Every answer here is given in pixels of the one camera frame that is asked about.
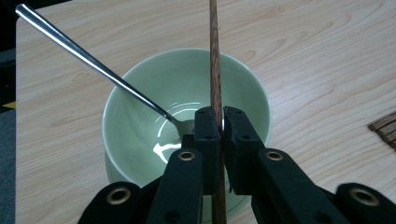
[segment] ceramic bowl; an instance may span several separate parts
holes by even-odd
[[[123,78],[177,119],[193,119],[195,110],[210,106],[209,66],[208,49],[174,49],[147,58]],[[267,144],[271,112],[261,82],[228,55],[220,54],[220,68],[223,106],[244,110]],[[161,176],[172,152],[180,148],[177,130],[169,121],[119,88],[106,103],[103,138],[109,181],[130,181],[140,187]],[[248,200],[227,193],[227,216]],[[205,196],[204,223],[210,222],[210,211],[210,197]]]

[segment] chopstick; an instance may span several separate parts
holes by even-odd
[[[216,112],[218,129],[222,134],[221,78],[219,64],[219,31],[216,0],[210,0],[210,105]],[[219,174],[215,193],[212,195],[212,222],[227,223],[225,208],[225,181],[223,150],[219,154]]]
[[[396,111],[371,122],[368,128],[376,132],[390,147],[396,149]]]

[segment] screw hole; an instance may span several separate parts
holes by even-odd
[[[378,206],[379,200],[371,192],[366,189],[353,188],[349,191],[349,194],[356,201],[363,203],[368,206]]]
[[[282,154],[278,153],[278,152],[274,152],[274,151],[269,151],[265,154],[265,156],[272,160],[272,161],[281,161],[283,160],[283,156]]]
[[[190,161],[195,158],[195,154],[189,151],[182,151],[178,153],[178,158],[183,161]]]
[[[180,213],[177,211],[170,211],[165,213],[163,219],[170,224],[177,223],[180,221]]]
[[[131,191],[125,187],[111,190],[107,194],[107,202],[112,205],[125,203],[131,197]]]

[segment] stainless steel spoon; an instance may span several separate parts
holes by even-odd
[[[96,70],[98,73],[107,77],[110,81],[112,81],[116,86],[122,88],[123,90],[129,92],[141,101],[143,104],[147,105],[161,116],[164,116],[170,122],[172,122],[178,131],[180,138],[183,137],[183,134],[191,133],[194,127],[194,120],[178,120],[173,117],[171,114],[166,112],[164,109],[159,107],[157,104],[152,102],[148,97],[146,97],[143,93],[135,89],[128,82],[126,82],[121,77],[117,76],[114,72],[112,72],[109,68],[104,66],[98,60],[93,58],[91,54],[85,51],[82,47],[76,44],[73,40],[63,34],[60,30],[58,30],[54,25],[52,25],[49,21],[47,21],[44,17],[35,12],[32,8],[26,6],[25,4],[20,4],[16,7],[15,11],[17,14],[24,18],[27,22],[33,25],[38,31],[55,41],[62,48],[67,50],[69,53],[76,56],[78,59],[82,60],[84,63],[89,65],[91,68]]]

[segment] wooden table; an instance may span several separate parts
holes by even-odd
[[[38,10],[124,74],[168,49],[209,47],[208,1],[74,0]],[[367,124],[396,110],[396,2],[218,1],[220,50],[272,103],[269,147],[319,186],[359,182],[396,202],[396,153]],[[101,121],[113,88],[17,23],[17,223],[76,223],[108,184]],[[256,223],[246,206],[229,223]]]

